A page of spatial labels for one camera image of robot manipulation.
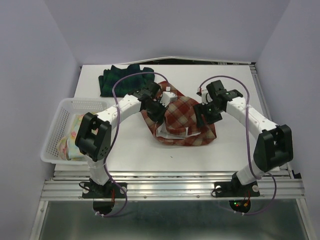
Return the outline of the white plastic basket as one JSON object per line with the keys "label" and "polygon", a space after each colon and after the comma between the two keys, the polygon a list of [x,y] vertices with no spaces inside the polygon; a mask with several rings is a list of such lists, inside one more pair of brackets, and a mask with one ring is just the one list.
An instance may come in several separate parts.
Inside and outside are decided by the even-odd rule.
{"label": "white plastic basket", "polygon": [[72,129],[72,123],[77,115],[88,112],[99,113],[110,107],[110,104],[102,98],[65,98],[54,114],[47,136],[43,143],[40,158],[45,163],[56,165],[86,165],[86,159],[64,160],[59,156],[57,150],[58,142]]}

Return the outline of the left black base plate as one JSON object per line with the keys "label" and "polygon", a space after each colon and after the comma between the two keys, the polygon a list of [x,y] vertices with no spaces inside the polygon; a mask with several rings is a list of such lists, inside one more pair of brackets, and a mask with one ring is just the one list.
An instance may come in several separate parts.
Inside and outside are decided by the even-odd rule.
{"label": "left black base plate", "polygon": [[124,191],[113,182],[108,181],[105,185],[99,185],[93,181],[81,181],[83,199],[125,199]]}

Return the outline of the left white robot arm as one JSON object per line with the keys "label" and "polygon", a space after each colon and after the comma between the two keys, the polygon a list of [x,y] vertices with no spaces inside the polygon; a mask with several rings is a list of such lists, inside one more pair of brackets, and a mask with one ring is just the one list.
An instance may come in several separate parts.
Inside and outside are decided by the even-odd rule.
{"label": "left white robot arm", "polygon": [[146,111],[156,123],[164,120],[165,112],[175,97],[167,86],[159,97],[161,86],[155,82],[147,83],[142,89],[126,94],[121,100],[98,113],[86,113],[80,123],[75,145],[85,155],[90,171],[90,187],[100,197],[111,193],[111,177],[106,171],[107,157],[117,139],[120,124],[128,117]]}

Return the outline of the red plaid skirt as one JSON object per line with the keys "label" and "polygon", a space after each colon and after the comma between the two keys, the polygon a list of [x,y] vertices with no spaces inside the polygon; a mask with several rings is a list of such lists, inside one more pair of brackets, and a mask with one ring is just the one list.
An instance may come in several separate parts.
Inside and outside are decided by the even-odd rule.
{"label": "red plaid skirt", "polygon": [[173,85],[166,81],[159,83],[163,91],[170,87],[170,91],[177,95],[177,100],[168,105],[163,123],[153,122],[145,110],[141,115],[153,137],[168,146],[197,147],[210,144],[217,138],[214,124],[197,127],[196,114],[193,106],[198,102],[183,95]]}

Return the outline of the pastel floral skirt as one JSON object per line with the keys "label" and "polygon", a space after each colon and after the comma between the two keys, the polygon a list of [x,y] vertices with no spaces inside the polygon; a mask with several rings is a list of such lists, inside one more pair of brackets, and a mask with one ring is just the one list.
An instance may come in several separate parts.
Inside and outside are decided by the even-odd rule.
{"label": "pastel floral skirt", "polygon": [[80,152],[79,148],[75,144],[83,116],[83,114],[75,116],[70,131],[64,137],[62,137],[56,145],[58,156],[62,160],[82,161],[84,159],[84,155]]}

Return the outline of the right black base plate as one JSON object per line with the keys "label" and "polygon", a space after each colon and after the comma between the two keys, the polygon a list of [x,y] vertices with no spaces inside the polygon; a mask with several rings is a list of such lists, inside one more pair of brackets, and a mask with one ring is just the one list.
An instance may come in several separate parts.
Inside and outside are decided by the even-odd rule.
{"label": "right black base plate", "polygon": [[256,181],[247,185],[234,185],[230,181],[218,181],[214,182],[211,195],[215,198],[259,197],[260,191]]}

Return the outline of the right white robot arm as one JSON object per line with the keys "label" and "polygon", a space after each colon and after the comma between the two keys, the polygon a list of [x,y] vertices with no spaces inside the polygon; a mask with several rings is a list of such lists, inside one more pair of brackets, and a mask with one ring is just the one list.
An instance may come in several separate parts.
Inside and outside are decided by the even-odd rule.
{"label": "right white robot arm", "polygon": [[254,151],[248,152],[247,166],[232,176],[223,192],[242,195],[267,172],[293,160],[291,128],[267,119],[249,104],[249,97],[243,97],[236,89],[226,90],[220,80],[211,82],[206,89],[199,87],[197,95],[201,96],[201,103],[193,109],[198,127],[222,120],[225,112],[245,127],[246,136],[252,135],[256,140]]}

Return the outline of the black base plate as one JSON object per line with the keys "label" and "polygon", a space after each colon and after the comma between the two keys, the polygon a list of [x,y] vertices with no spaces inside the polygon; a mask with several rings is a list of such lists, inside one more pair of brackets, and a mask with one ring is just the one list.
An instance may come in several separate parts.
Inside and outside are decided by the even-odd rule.
{"label": "black base plate", "polygon": [[99,185],[93,181],[81,181],[83,199],[125,199],[124,191],[113,182],[108,181],[105,185]]}
{"label": "black base plate", "polygon": [[230,181],[218,181],[214,182],[211,195],[215,198],[259,197],[260,191],[256,181],[247,185],[234,185]]}

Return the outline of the aluminium frame rail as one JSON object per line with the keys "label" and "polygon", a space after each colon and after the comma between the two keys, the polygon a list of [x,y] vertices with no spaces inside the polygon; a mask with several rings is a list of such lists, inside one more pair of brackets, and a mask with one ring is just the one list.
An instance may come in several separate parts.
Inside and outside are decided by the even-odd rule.
{"label": "aluminium frame rail", "polygon": [[[287,170],[272,172],[257,182],[260,198],[304,199],[305,188],[301,179],[294,179]],[[87,180],[85,171],[56,171],[51,180],[43,185],[42,201],[81,201],[83,190],[79,182]],[[211,191],[215,182],[228,182],[232,172],[217,171],[155,171],[155,172],[113,172],[117,183],[127,184],[129,201],[160,200],[212,200]]]}

